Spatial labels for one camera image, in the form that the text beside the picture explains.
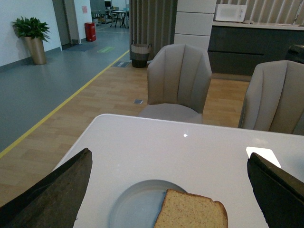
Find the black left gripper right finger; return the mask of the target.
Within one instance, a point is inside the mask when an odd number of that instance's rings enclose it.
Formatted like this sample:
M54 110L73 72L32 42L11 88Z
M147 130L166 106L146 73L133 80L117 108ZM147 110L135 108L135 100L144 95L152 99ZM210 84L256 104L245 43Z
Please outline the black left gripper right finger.
M247 173L254 196L270 228L304 226L304 183L252 153Z

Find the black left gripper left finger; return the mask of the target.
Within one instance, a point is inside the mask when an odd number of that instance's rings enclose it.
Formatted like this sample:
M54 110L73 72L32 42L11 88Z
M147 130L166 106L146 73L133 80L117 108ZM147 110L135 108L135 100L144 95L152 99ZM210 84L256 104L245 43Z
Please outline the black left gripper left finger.
M0 208L2 228L71 228L84 199L92 168L85 148Z

